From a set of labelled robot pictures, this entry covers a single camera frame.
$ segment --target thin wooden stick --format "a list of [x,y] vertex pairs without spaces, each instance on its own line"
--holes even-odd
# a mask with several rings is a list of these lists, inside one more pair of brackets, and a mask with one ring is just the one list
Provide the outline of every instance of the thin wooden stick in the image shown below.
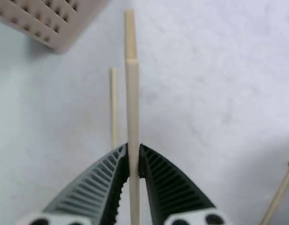
[[125,11],[125,55],[130,214],[131,224],[139,225],[139,63],[137,61],[135,22],[132,10]]
[[283,198],[283,196],[285,195],[285,192],[287,190],[287,186],[289,184],[289,171],[287,172],[283,182],[280,185],[279,190],[277,191],[275,197],[273,198],[271,205],[267,211],[267,213],[264,216],[264,219],[261,223],[261,225],[266,225],[269,223],[274,211],[277,209],[277,207],[280,204],[281,199]]
[[118,103],[117,103],[117,74],[116,68],[110,68],[110,97],[111,97],[111,126],[112,126],[112,149],[118,146]]

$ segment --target white table surface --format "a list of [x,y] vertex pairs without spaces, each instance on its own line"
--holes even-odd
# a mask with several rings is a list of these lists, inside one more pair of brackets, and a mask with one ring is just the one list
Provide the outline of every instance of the white table surface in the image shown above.
[[[288,170],[289,0],[112,1],[65,54],[0,24],[0,224],[43,209],[111,150],[108,68],[135,9],[141,141],[236,225],[257,225]],[[141,182],[141,222],[150,213]],[[119,224],[129,222],[127,185]],[[289,224],[289,189],[272,225]]]

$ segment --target pegboard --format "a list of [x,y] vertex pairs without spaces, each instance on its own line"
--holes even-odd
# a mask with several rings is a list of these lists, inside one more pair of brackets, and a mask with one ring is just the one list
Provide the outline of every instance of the pegboard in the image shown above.
[[0,21],[63,52],[108,0],[0,0]]

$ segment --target wooden dowel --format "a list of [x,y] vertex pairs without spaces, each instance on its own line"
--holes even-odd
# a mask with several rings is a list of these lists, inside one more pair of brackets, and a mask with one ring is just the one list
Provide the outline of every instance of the wooden dowel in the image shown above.
[[125,11],[125,55],[130,215],[131,224],[139,225],[139,63],[137,61],[135,22],[132,10]]
[[110,68],[110,91],[112,149],[115,149],[118,146],[119,139],[116,68]]

